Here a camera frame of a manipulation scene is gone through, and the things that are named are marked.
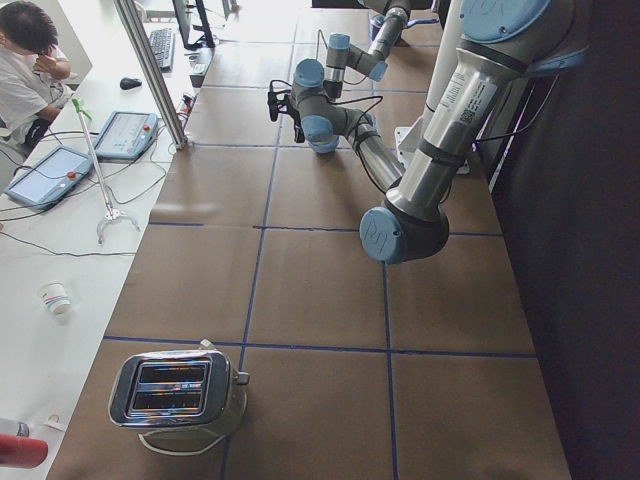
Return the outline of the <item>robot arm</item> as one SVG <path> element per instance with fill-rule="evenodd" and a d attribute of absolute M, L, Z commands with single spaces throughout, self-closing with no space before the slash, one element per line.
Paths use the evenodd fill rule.
<path fill-rule="evenodd" d="M 289 102 L 305 141 L 328 153 L 347 140 L 384 203 L 367 211 L 359 235 L 374 260 L 398 264 L 439 252 L 449 235 L 441 200 L 463 166 L 496 100 L 513 80 L 580 64 L 588 46 L 587 1 L 453 1 L 423 115 L 412 128 L 411 160 L 400 163 L 370 118 L 338 105 L 346 69 L 381 79 L 409 22 L 412 1 L 371 1 L 383 23 L 368 50 L 330 37 L 324 61 L 298 63 Z"/>
<path fill-rule="evenodd" d="M 358 4 L 378 13 L 374 18 L 371 45 L 363 50 L 351 43 L 346 34 L 332 33 L 327 44 L 323 87 L 332 100 L 341 97 L 348 68 L 379 82 L 388 68 L 386 59 L 401 40 L 404 30 L 421 23 L 436 23 L 436 19 L 411 19 L 412 10 L 427 10 L 433 1 L 359 1 Z"/>

